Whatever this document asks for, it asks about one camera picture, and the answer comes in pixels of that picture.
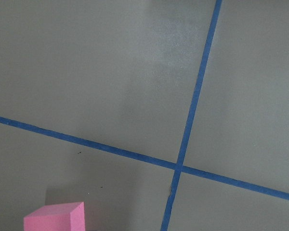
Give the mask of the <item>pink foam block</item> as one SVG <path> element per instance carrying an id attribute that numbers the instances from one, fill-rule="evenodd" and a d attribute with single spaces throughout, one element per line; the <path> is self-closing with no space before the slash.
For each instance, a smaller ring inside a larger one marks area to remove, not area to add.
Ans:
<path id="1" fill-rule="evenodd" d="M 25 231 L 84 231 L 84 203 L 45 205 L 23 219 Z"/>

